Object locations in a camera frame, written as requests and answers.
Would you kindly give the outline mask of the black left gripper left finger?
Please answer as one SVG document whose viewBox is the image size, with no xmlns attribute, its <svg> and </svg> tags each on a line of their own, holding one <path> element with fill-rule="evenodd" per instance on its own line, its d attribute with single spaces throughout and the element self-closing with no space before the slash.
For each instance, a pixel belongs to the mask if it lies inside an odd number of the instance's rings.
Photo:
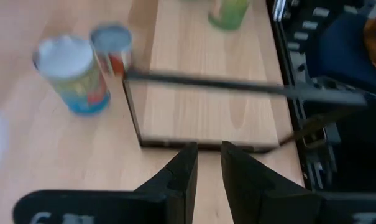
<svg viewBox="0 0 376 224">
<path fill-rule="evenodd" d="M 137 192 L 165 195 L 164 224 L 192 224 L 198 175 L 197 143 L 188 143 Z"/>
</svg>

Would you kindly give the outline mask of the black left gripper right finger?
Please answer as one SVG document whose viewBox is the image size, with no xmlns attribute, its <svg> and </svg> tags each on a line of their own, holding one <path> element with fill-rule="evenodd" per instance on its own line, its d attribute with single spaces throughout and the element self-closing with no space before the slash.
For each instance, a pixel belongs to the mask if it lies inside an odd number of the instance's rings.
<svg viewBox="0 0 376 224">
<path fill-rule="evenodd" d="M 316 224 L 321 197 L 230 142 L 221 146 L 224 188 L 235 224 Z"/>
</svg>

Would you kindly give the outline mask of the black aluminium rig frame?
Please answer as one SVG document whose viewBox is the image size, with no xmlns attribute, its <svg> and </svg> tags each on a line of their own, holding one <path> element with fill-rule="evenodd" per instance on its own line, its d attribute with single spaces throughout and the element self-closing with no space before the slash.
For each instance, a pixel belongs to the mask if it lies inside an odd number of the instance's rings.
<svg viewBox="0 0 376 224">
<path fill-rule="evenodd" d="M 322 80 L 312 80 L 308 76 L 305 53 L 342 12 L 343 3 L 333 0 L 266 0 L 266 4 L 284 84 L 323 90 Z M 307 149 L 302 137 L 296 142 L 304 182 L 311 190 L 332 186 L 337 174 L 333 147 L 341 139 L 336 122 L 328 122 L 321 128 L 325 128 L 327 135 L 325 145 Z"/>
</svg>

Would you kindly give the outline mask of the blue label tall can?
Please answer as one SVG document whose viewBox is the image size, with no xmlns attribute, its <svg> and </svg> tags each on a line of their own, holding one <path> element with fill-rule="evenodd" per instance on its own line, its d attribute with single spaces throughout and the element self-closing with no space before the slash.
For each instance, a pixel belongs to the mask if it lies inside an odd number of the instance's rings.
<svg viewBox="0 0 376 224">
<path fill-rule="evenodd" d="M 73 113 L 96 114 L 109 104 L 111 95 L 88 40 L 75 35 L 44 39 L 32 61 Z"/>
</svg>

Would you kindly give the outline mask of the person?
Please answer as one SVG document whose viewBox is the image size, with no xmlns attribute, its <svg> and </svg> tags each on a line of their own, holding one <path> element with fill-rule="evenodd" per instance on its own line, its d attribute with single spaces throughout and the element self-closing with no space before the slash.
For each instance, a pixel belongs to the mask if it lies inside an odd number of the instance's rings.
<svg viewBox="0 0 376 224">
<path fill-rule="evenodd" d="M 376 95 L 376 16 L 345 12 L 306 51 L 308 76 Z"/>
</svg>

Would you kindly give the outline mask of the diced tomatoes short can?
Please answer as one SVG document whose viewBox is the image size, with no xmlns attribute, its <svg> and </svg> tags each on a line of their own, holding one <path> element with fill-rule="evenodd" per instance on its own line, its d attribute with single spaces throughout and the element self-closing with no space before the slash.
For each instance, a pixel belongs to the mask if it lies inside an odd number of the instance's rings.
<svg viewBox="0 0 376 224">
<path fill-rule="evenodd" d="M 90 34 L 99 66 L 105 74 L 123 77 L 132 64 L 132 36 L 122 24 L 103 24 Z"/>
</svg>

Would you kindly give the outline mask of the green label tall can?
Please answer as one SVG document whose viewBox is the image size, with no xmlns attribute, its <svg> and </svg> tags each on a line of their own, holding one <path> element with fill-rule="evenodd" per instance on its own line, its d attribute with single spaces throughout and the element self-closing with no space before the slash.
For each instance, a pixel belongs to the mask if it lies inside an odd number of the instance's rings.
<svg viewBox="0 0 376 224">
<path fill-rule="evenodd" d="M 213 0 L 208 12 L 208 21 L 215 27 L 224 30 L 240 28 L 249 0 Z"/>
</svg>

